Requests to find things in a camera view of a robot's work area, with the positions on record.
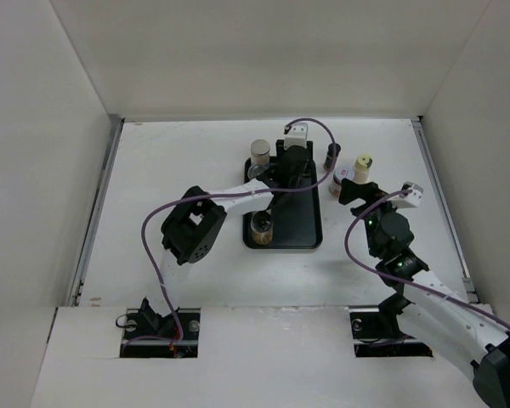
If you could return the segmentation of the black rectangular tray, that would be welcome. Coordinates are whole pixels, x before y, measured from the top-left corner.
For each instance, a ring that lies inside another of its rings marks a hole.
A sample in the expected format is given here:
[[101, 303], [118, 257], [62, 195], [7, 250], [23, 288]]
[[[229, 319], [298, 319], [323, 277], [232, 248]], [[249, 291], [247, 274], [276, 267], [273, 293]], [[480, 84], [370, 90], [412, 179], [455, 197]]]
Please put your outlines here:
[[258, 244], [252, 237], [252, 213], [243, 216], [242, 238], [252, 250], [312, 250], [323, 241], [319, 190], [285, 193], [269, 210], [273, 221], [272, 240]]

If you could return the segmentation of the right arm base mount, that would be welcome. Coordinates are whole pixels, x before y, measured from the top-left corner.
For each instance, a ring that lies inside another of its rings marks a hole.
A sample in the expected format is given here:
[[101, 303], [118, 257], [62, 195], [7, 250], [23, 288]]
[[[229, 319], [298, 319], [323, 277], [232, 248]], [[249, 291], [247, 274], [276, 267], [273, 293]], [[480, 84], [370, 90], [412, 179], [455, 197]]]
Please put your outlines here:
[[394, 294], [377, 306], [351, 308], [349, 318], [354, 355], [358, 358], [432, 358], [434, 355], [429, 346], [399, 329], [397, 316], [409, 304], [404, 297]]

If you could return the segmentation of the clear top pepper grinder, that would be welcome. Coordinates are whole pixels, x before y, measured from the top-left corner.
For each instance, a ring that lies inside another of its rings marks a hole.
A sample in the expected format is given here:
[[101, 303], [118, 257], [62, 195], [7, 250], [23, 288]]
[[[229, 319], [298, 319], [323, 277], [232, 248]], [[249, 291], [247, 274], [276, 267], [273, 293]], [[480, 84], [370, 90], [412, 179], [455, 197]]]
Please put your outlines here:
[[255, 179], [256, 177], [260, 176], [267, 170], [267, 167], [265, 165], [251, 165], [247, 170], [247, 177], [249, 180]]

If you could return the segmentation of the silver lid grain bottle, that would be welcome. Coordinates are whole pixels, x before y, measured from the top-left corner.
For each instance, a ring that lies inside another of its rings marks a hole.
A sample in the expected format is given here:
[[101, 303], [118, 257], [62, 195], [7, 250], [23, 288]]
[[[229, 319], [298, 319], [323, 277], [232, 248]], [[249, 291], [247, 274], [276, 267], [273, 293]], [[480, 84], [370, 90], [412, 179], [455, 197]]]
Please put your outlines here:
[[250, 146], [252, 165], [266, 165], [269, 163], [270, 144], [265, 139], [256, 139]]

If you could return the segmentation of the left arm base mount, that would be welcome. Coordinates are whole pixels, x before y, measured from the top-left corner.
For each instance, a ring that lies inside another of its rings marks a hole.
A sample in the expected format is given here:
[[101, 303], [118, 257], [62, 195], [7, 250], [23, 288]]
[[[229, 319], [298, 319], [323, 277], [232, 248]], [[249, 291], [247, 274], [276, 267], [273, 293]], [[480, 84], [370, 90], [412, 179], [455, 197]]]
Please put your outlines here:
[[138, 309], [116, 318], [122, 331], [119, 357], [123, 359], [191, 359], [198, 356], [200, 309], [177, 309], [162, 316], [144, 298]]

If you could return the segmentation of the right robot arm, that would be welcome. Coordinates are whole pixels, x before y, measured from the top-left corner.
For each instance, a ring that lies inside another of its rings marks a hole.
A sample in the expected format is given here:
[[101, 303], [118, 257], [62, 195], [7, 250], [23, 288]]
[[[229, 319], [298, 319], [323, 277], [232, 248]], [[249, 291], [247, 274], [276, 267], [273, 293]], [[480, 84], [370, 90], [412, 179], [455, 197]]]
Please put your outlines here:
[[416, 208], [422, 188], [406, 182], [387, 193], [375, 183], [344, 179], [339, 203], [362, 200], [352, 209], [365, 227], [369, 254], [364, 269], [378, 275], [394, 294], [378, 308], [377, 326], [390, 337], [400, 333], [426, 344], [457, 368], [489, 407], [510, 407], [510, 324], [462, 301], [411, 249], [414, 241], [401, 208]]

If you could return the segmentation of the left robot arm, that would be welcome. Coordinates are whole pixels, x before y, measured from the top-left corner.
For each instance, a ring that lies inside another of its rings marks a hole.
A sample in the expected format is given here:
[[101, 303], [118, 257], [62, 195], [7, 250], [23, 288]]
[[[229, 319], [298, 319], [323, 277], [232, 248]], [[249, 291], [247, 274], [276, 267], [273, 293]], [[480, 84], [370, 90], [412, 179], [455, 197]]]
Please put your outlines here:
[[208, 255], [223, 225], [242, 219], [242, 239], [254, 250], [311, 250], [322, 242], [313, 143], [286, 146], [265, 163], [246, 160], [244, 183], [213, 193], [189, 188], [161, 225], [161, 277], [179, 308], [190, 267]]

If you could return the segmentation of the white lid sauce jar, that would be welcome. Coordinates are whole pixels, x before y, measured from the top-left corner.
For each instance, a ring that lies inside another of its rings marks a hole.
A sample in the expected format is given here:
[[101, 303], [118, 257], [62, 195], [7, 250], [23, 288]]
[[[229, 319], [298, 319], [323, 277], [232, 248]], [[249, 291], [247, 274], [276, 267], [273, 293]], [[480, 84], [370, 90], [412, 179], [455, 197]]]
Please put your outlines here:
[[348, 179], [352, 181], [354, 179], [354, 169], [349, 166], [338, 166], [335, 167], [331, 176], [331, 182], [329, 183], [328, 190], [332, 196], [339, 197], [342, 190], [342, 181]]

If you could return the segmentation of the black cap spice jar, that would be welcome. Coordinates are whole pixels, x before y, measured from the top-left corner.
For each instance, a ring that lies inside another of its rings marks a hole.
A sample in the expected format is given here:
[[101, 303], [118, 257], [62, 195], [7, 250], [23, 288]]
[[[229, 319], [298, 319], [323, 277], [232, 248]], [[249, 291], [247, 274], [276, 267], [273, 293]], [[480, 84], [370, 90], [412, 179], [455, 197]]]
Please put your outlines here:
[[328, 172], [333, 168], [341, 151], [341, 146], [338, 143], [331, 143], [327, 147], [326, 159], [323, 163], [323, 169]]

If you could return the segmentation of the yellow cap spice bottle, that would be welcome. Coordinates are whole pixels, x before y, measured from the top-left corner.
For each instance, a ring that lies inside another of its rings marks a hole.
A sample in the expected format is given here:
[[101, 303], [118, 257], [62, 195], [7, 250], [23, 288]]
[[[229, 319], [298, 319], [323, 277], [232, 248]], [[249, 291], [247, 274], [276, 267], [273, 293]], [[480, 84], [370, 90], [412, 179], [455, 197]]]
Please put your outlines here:
[[368, 154], [361, 154], [354, 163], [354, 179], [356, 184], [366, 184], [369, 179], [373, 159]]

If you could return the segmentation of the black lid bottle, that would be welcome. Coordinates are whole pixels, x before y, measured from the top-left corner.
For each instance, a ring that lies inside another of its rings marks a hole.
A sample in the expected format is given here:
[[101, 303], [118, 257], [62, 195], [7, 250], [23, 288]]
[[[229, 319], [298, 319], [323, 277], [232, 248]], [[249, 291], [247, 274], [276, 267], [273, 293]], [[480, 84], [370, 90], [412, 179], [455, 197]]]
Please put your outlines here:
[[269, 212], [255, 212], [250, 228], [252, 239], [257, 245], [266, 246], [273, 240], [273, 220]]

